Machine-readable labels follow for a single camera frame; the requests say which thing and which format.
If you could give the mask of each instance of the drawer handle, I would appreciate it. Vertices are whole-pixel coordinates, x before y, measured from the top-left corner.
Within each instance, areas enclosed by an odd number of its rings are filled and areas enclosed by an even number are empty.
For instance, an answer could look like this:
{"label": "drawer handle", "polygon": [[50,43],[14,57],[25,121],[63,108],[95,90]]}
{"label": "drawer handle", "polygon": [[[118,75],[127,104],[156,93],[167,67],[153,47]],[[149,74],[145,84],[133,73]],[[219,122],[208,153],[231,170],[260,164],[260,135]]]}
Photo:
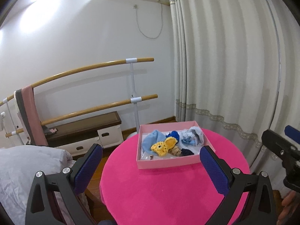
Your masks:
{"label": "drawer handle", "polygon": [[109,136],[109,135],[110,134],[108,132],[101,134],[102,137]]}

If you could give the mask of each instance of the baseboard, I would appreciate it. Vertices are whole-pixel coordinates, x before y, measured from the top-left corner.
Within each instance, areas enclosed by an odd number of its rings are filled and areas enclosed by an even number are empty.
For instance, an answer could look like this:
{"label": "baseboard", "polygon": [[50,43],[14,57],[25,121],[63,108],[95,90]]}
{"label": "baseboard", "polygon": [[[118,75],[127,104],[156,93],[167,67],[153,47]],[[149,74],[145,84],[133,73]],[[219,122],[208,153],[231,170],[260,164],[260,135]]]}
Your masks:
{"label": "baseboard", "polygon": [[[169,118],[165,118],[165,119],[161,119],[161,120],[149,123],[149,124],[163,124],[163,123],[173,123],[173,122],[176,122],[175,116],[169,117]],[[128,135],[130,135],[130,134],[132,134],[132,133],[134,133],[136,131],[137,131],[136,128],[131,128],[131,129],[123,130],[122,131],[123,139],[126,140],[126,138],[128,137]]]}

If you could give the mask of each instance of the power cord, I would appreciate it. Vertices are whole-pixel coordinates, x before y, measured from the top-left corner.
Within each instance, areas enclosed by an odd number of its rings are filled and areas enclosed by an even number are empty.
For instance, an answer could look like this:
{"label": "power cord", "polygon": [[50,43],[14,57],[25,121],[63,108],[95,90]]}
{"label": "power cord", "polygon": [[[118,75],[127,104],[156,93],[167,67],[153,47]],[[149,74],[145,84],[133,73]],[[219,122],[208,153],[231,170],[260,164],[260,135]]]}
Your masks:
{"label": "power cord", "polygon": [[141,32],[141,34],[142,34],[143,36],[145,36],[146,38],[151,39],[151,40],[157,39],[157,38],[161,35],[161,32],[162,32],[162,30],[163,30],[163,26],[164,26],[164,20],[163,20],[163,5],[161,4],[161,13],[160,13],[160,14],[161,14],[161,29],[160,29],[160,32],[159,32],[158,36],[156,36],[156,37],[148,37],[148,36],[146,36],[146,35],[141,31],[140,26],[139,26],[139,21],[138,21],[138,18],[137,18],[137,5],[134,5],[134,9],[136,10],[136,23],[137,23],[137,27],[139,28],[139,31]]}

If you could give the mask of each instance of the pink table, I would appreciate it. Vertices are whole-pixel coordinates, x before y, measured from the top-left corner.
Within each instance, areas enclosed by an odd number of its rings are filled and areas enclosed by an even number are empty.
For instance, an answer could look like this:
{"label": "pink table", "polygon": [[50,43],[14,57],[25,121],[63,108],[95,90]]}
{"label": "pink table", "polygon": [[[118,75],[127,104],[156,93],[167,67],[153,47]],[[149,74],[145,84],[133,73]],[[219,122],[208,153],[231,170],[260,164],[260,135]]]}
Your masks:
{"label": "pink table", "polygon": [[[218,157],[231,168],[250,173],[243,154],[229,140],[203,130]],[[124,141],[108,158],[101,177],[101,200],[118,225],[203,225],[223,195],[218,194],[201,163],[163,169],[139,170],[138,135]],[[244,193],[230,220],[242,211]]]}

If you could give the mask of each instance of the drawer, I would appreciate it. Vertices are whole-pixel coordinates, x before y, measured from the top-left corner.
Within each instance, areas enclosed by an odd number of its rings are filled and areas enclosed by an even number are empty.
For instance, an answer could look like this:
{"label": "drawer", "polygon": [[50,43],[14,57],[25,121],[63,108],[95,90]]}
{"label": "drawer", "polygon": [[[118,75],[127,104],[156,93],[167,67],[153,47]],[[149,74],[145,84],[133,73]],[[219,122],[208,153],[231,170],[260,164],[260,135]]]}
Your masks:
{"label": "drawer", "polygon": [[121,144],[123,140],[120,125],[97,130],[103,148]]}
{"label": "drawer", "polygon": [[82,141],[74,142],[72,144],[61,145],[58,149],[66,150],[72,156],[82,155],[87,153],[89,148],[94,144],[101,144],[100,138],[95,137],[91,139],[85,139]]}

